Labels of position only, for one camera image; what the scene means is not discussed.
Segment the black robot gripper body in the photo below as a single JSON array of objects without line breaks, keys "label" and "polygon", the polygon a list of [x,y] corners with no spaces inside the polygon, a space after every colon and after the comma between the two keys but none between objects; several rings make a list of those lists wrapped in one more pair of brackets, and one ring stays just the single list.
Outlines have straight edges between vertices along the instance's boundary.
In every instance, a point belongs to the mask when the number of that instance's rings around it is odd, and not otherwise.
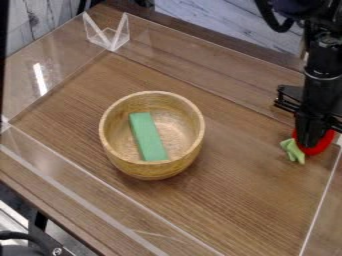
[{"label": "black robot gripper body", "polygon": [[323,115],[328,130],[342,133],[342,67],[304,69],[304,84],[279,85],[274,105],[295,114]]}]

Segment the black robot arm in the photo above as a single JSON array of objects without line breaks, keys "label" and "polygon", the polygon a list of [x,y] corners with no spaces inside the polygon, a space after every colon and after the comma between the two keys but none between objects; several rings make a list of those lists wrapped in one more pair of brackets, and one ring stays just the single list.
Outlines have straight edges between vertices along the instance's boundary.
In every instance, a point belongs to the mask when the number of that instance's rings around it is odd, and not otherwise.
[{"label": "black robot arm", "polygon": [[303,27],[304,84],[278,86],[275,106],[294,114],[298,144],[316,148],[342,133],[342,0],[254,0],[268,27]]}]

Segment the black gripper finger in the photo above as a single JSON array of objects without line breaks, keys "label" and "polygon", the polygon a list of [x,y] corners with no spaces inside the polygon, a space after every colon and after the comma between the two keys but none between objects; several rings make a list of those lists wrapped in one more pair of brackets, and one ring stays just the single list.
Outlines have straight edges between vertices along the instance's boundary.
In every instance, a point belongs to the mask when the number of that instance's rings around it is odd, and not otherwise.
[{"label": "black gripper finger", "polygon": [[328,126],[323,115],[299,111],[295,114],[296,140],[304,148],[314,148],[327,138]]}]

